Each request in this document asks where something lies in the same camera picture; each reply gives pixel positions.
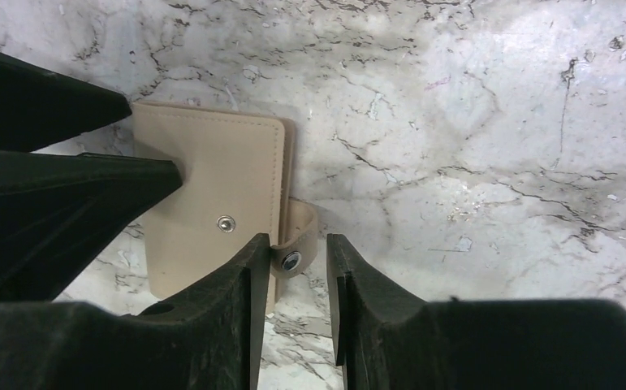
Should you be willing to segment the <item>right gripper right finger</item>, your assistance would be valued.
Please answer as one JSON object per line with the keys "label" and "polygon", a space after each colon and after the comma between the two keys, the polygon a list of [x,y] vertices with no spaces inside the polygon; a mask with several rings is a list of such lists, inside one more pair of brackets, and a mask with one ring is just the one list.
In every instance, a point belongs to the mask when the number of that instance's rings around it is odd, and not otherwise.
{"label": "right gripper right finger", "polygon": [[347,389],[626,389],[626,309],[601,299],[424,301],[326,239]]}

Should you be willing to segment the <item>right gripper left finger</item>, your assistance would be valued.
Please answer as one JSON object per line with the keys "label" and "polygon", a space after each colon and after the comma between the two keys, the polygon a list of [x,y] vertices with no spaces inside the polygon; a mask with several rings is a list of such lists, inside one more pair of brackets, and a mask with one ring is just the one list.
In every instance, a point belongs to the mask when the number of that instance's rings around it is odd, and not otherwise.
{"label": "right gripper left finger", "polygon": [[254,389],[269,278],[262,233],[138,315],[0,303],[0,389]]}

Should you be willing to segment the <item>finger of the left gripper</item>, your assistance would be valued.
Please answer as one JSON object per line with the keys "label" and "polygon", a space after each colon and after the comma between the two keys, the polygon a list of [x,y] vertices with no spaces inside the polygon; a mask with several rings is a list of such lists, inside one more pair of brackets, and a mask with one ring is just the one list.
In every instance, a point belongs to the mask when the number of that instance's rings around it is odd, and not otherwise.
{"label": "finger of the left gripper", "polygon": [[32,152],[130,114],[121,93],[0,52],[0,150]]}
{"label": "finger of the left gripper", "polygon": [[170,161],[0,151],[0,301],[50,301],[182,184]]}

